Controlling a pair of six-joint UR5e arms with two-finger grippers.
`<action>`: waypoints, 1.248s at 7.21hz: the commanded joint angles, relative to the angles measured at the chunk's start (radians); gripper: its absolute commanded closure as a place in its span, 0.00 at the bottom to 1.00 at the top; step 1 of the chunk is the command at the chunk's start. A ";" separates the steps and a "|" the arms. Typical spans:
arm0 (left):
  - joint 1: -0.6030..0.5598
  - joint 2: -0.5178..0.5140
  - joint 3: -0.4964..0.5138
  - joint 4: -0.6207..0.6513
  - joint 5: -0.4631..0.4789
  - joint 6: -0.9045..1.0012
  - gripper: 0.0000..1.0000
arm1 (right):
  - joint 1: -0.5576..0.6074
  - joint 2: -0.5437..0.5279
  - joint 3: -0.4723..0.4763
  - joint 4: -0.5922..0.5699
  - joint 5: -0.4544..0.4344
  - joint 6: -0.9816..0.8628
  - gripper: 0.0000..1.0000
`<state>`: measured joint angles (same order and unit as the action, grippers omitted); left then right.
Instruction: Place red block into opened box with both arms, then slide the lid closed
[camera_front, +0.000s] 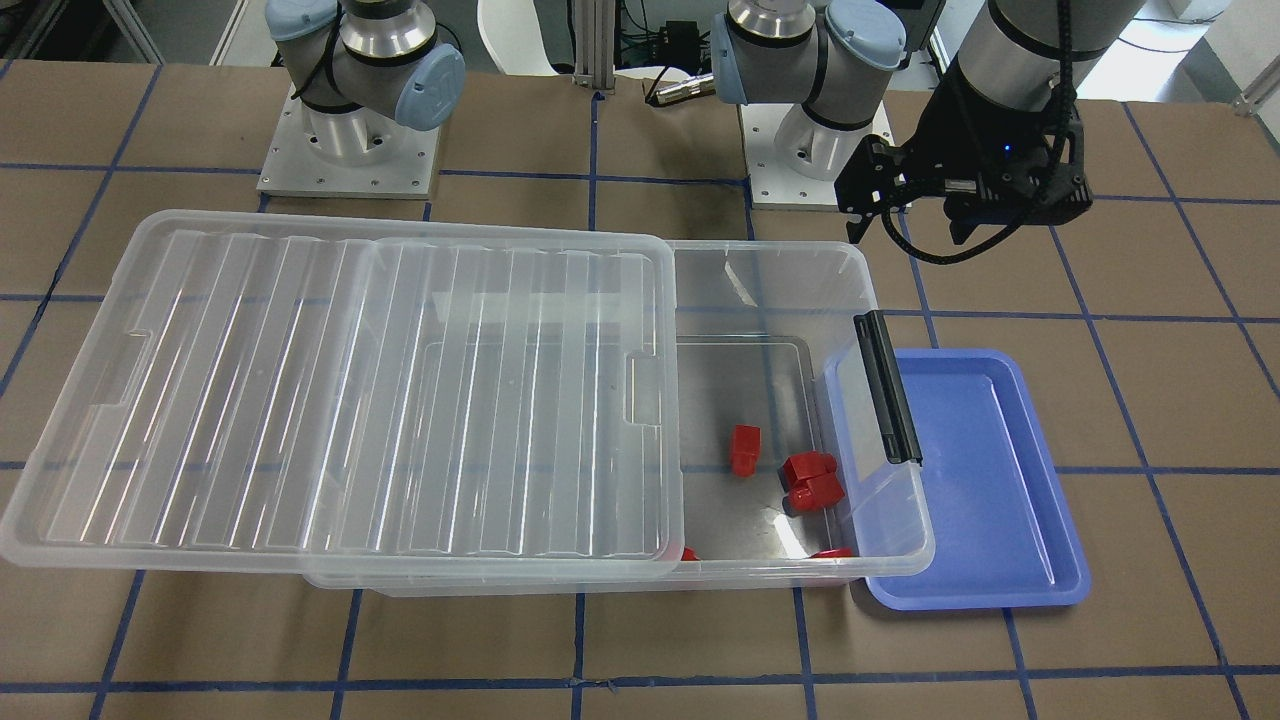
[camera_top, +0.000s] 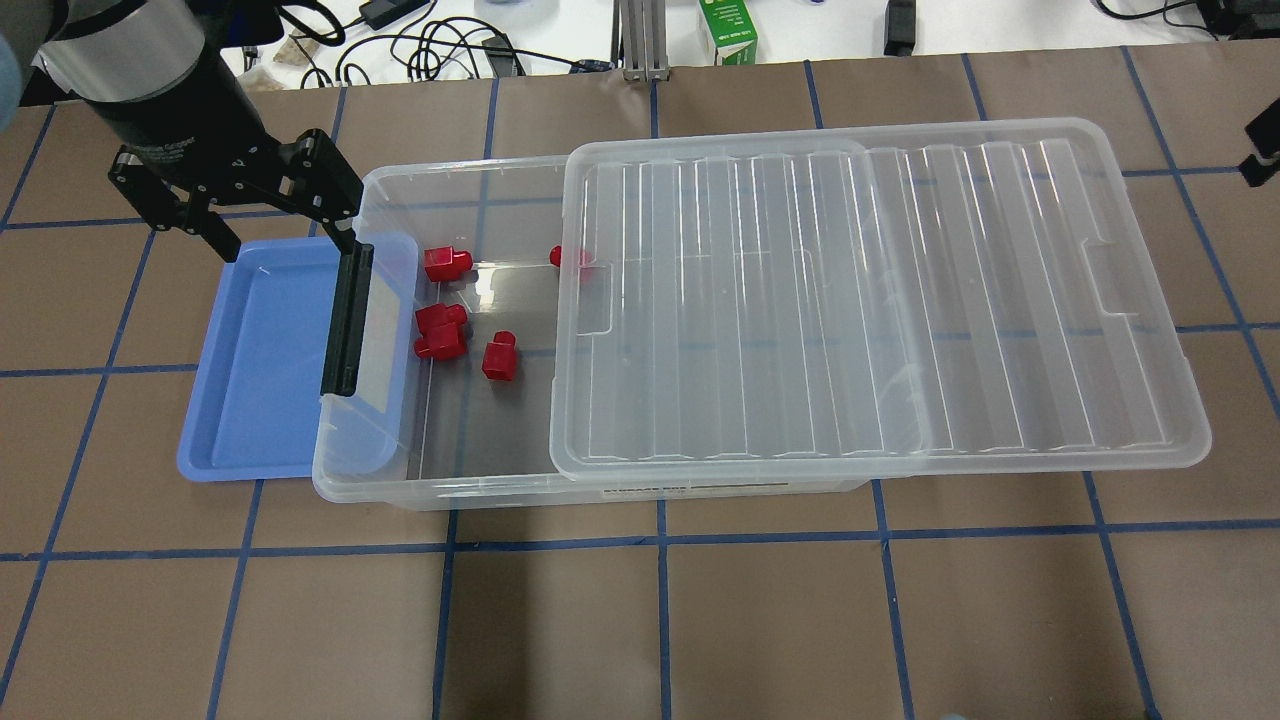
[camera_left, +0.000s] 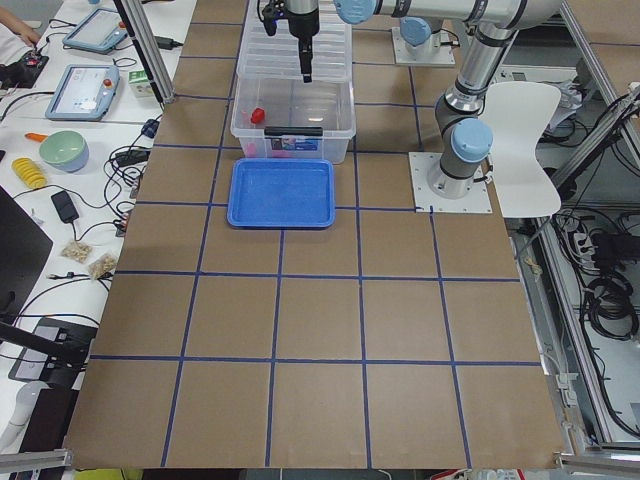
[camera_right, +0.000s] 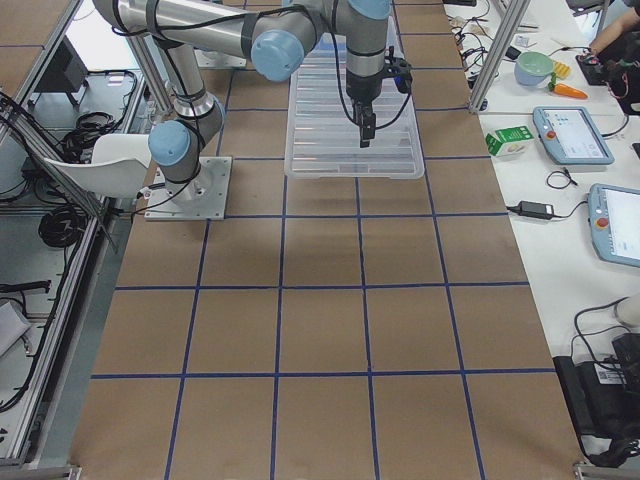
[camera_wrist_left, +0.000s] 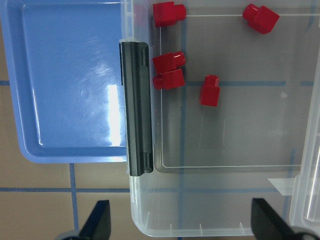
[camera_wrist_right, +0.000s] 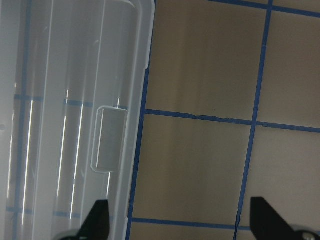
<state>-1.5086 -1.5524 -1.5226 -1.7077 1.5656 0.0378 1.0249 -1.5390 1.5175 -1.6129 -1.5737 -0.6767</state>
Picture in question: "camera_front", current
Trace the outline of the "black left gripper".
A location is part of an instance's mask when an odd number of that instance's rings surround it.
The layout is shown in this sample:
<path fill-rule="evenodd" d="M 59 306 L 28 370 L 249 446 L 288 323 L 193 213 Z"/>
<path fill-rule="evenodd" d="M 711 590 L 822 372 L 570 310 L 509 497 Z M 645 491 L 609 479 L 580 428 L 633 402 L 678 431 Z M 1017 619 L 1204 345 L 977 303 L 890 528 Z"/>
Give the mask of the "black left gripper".
<path fill-rule="evenodd" d="M 1053 90 L 1039 110 L 1005 108 L 969 85 L 941 85 L 901 145 L 864 138 L 835 181 L 850 243 L 881 213 L 918 199 L 943 200 L 952 243 L 980 225 L 1056 225 L 1091 209 L 1084 128 Z"/>

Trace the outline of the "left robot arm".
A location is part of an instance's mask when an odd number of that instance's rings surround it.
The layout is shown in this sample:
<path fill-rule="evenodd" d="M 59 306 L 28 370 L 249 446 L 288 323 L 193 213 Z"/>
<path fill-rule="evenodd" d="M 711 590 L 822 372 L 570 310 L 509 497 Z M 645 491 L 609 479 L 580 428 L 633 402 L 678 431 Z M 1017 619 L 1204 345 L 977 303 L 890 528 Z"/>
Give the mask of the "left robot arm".
<path fill-rule="evenodd" d="M 778 146 L 829 182 L 850 243 L 879 220 L 924 263 L 950 265 L 1027 225 L 1088 211 L 1076 85 L 1138 1 L 987 1 L 923 109 L 891 143 L 870 131 L 908 29 L 878 1 L 731 1 L 710 29 L 723 102 L 786 104 Z"/>

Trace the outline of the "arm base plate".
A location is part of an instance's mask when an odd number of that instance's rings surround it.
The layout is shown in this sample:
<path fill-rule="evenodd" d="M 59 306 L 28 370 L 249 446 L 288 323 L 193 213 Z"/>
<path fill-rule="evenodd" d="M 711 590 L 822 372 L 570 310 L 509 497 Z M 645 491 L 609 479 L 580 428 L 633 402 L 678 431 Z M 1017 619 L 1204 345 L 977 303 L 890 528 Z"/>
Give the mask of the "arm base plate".
<path fill-rule="evenodd" d="M 739 117 L 751 201 L 765 210 L 838 211 L 835 179 L 861 140 L 893 141 L 883 104 L 855 131 L 820 126 L 799 104 L 742 105 Z"/>
<path fill-rule="evenodd" d="M 325 114 L 288 97 L 259 173 L 270 197 L 428 200 L 442 129 L 416 131 L 361 108 Z"/>

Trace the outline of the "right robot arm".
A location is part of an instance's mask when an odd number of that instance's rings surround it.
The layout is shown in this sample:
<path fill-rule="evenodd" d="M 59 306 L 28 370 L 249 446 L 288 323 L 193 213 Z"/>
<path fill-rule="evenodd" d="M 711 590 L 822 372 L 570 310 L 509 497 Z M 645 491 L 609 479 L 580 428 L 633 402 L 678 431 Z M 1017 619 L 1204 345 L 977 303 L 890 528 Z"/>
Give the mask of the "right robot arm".
<path fill-rule="evenodd" d="M 294 99 L 315 111 L 430 131 L 461 99 L 465 58 L 425 1 L 269 1 L 264 14 Z"/>

